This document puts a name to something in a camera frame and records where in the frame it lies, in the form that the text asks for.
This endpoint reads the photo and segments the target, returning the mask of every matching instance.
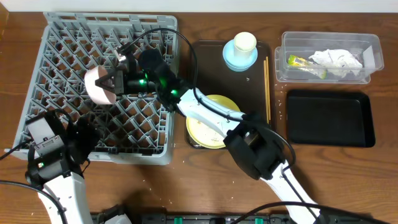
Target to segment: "clear plastic container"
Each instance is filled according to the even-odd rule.
[[[344,49],[349,51],[363,65],[362,68],[322,67],[326,78],[312,74],[303,68],[317,69],[319,65],[298,67],[288,64],[291,55],[309,62],[309,56],[316,51]],[[331,32],[285,32],[282,46],[275,49],[275,72],[280,82],[349,83],[367,84],[370,74],[384,68],[379,37],[374,34],[349,34]]]

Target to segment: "wooden surface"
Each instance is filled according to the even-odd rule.
[[[398,14],[172,15],[191,42],[229,40],[238,32],[249,31],[275,49],[288,30],[378,35],[385,67],[372,74],[369,85],[282,85],[270,74],[271,111],[278,132],[284,135],[284,101],[289,89],[361,90],[369,95],[376,145],[368,149],[295,145],[294,174],[320,204],[398,223]],[[46,24],[41,13],[9,15],[0,41],[0,149],[12,146]],[[167,166],[93,162],[85,172],[90,210],[98,212],[124,202],[132,210],[165,207],[171,212],[243,213],[278,201],[266,184],[246,176],[227,151],[190,149],[184,140],[184,125],[184,119],[177,116],[174,158]],[[8,157],[0,162],[0,179],[25,182],[26,165],[26,161]],[[49,223],[49,218],[35,193],[0,186],[0,223]]]
[[[8,11],[7,9],[0,3],[0,40],[2,34],[4,33],[4,29],[6,28],[6,24],[8,21]]]

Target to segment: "yellow plate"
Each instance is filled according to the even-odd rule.
[[[208,95],[209,99],[229,108],[231,110],[240,111],[236,103],[225,96],[221,95]],[[187,118],[187,129],[191,138],[203,147],[209,149],[220,149],[225,147],[223,142],[224,138],[207,125],[199,122],[194,118]]]

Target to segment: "gray dish rack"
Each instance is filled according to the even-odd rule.
[[[91,121],[102,138],[89,155],[92,161],[166,165],[174,148],[174,113],[169,113],[148,94],[124,95],[115,105],[96,105],[90,100],[85,73],[103,65],[118,66],[112,50],[132,42],[143,32],[159,27],[178,30],[173,16],[45,12],[44,30],[14,146],[29,139],[25,122],[41,112],[60,108],[76,122]],[[179,44],[176,34],[153,32],[135,45],[135,55],[158,49],[172,71],[178,73]],[[27,159],[29,147],[14,153]]]

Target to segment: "wire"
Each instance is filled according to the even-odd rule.
[[[31,141],[32,141],[32,140],[29,139],[29,140],[26,140],[26,141],[21,142],[21,143],[18,144],[16,147],[13,147],[12,149],[10,149],[10,151],[4,153],[4,154],[0,157],[0,160],[2,160],[2,159],[4,159],[5,157],[9,156],[9,155],[10,155],[11,153],[13,153],[15,150],[19,149],[20,147],[22,147],[23,145],[25,145],[25,144],[27,144],[27,143],[29,143],[29,142],[31,142]]]
[[[178,31],[173,30],[173,29],[169,29],[169,28],[156,28],[156,29],[152,29],[152,30],[148,30],[148,31],[144,32],[144,33],[141,34],[139,37],[137,37],[134,41],[132,41],[127,47],[129,47],[129,46],[135,44],[135,43],[138,42],[141,38],[143,38],[145,35],[147,35],[147,34],[149,34],[149,33],[151,33],[151,32],[154,32],[154,31],[158,31],[158,30],[165,30],[165,31],[173,32],[173,33],[179,35],[179,36],[188,44],[189,49],[190,49],[190,51],[191,51],[191,54],[193,55],[193,61],[194,61],[194,71],[193,71],[193,72],[194,72],[194,74],[193,74],[193,95],[195,96],[196,100],[197,100],[200,104],[202,104],[206,109],[210,110],[211,112],[214,112],[215,114],[217,114],[217,115],[219,115],[219,116],[221,116],[221,117],[224,117],[224,118],[226,118],[227,120],[236,121],[236,122],[240,122],[240,123],[251,124],[251,125],[254,125],[254,126],[263,125],[265,130],[267,130],[267,131],[269,131],[270,133],[274,134],[274,135],[277,136],[282,142],[284,142],[284,143],[286,144],[286,146],[289,148],[289,151],[290,151],[290,153],[291,153],[291,155],[292,155],[292,160],[291,160],[291,162],[288,164],[287,167],[283,168],[283,170],[282,170],[282,176],[283,176],[283,178],[286,180],[286,182],[289,184],[289,186],[292,188],[292,190],[293,190],[294,193],[297,195],[297,197],[304,203],[303,198],[299,195],[299,193],[296,191],[296,189],[294,188],[294,186],[292,185],[292,183],[289,181],[289,179],[288,179],[287,176],[285,175],[285,171],[286,171],[287,169],[290,169],[290,168],[296,163],[296,154],[295,154],[295,151],[294,151],[292,145],[290,145],[290,144],[287,142],[287,140],[286,140],[285,138],[283,138],[280,134],[278,134],[278,133],[276,133],[275,131],[269,129],[265,123],[255,123],[255,122],[252,122],[252,121],[246,121],[246,120],[241,119],[241,118],[234,118],[234,117],[231,117],[231,116],[228,115],[228,114],[221,113],[221,112],[217,111],[216,109],[210,107],[210,106],[207,105],[206,103],[204,103],[204,102],[202,101],[202,99],[197,95],[198,58],[197,58],[197,55],[196,55],[196,53],[195,53],[195,49],[192,47],[191,43],[189,42],[189,40],[188,40],[184,35],[182,35],[182,34],[179,33]],[[317,216],[314,214],[314,212],[313,212],[310,208],[307,208],[307,209],[308,209],[308,211],[314,216],[314,218],[317,219]]]
[[[54,109],[53,111],[54,111],[54,113],[63,114],[63,115],[65,115],[65,116],[68,118],[68,128],[70,128],[70,127],[73,126],[72,117],[70,116],[70,114],[68,114],[68,112],[66,112],[66,111],[63,110],[63,109]]]
[[[87,159],[86,161],[87,161],[87,166],[83,169],[81,173],[84,173],[87,167],[91,164],[91,161],[89,159]]]
[[[27,185],[27,184],[23,184],[23,183],[20,183],[20,182],[14,182],[14,181],[8,181],[8,180],[0,180],[0,184],[24,187],[26,189],[34,190],[34,191],[44,195],[45,197],[47,197],[56,206],[56,208],[58,210],[58,214],[61,217],[62,224],[67,224],[68,223],[67,222],[67,217],[65,216],[65,211],[62,208],[62,206],[51,195],[49,195],[48,193],[44,192],[43,190],[37,189],[37,188],[32,187],[32,186]]]
[[[257,212],[260,212],[261,210],[267,209],[267,208],[273,208],[273,207],[278,207],[278,206],[302,206],[302,207],[310,207],[310,208],[317,208],[317,209],[322,209],[322,210],[327,210],[329,212],[333,212],[333,213],[340,213],[342,215],[346,215],[352,218],[358,218],[360,220],[363,221],[367,221],[370,223],[377,223],[377,224],[388,224],[387,222],[384,221],[380,221],[374,218],[370,218],[370,217],[365,217],[362,215],[358,215],[356,213],[353,212],[348,212],[345,210],[341,210],[338,208],[332,208],[329,206],[325,206],[325,205],[318,205],[318,204],[312,204],[312,203],[305,203],[305,202],[274,202],[274,203],[268,203],[265,205],[261,205],[260,207],[257,207],[253,210],[251,210],[250,212],[247,212],[245,215],[240,216],[239,218],[237,218],[235,221],[231,222],[230,224],[237,224],[240,221],[243,221],[245,218],[254,215]]]

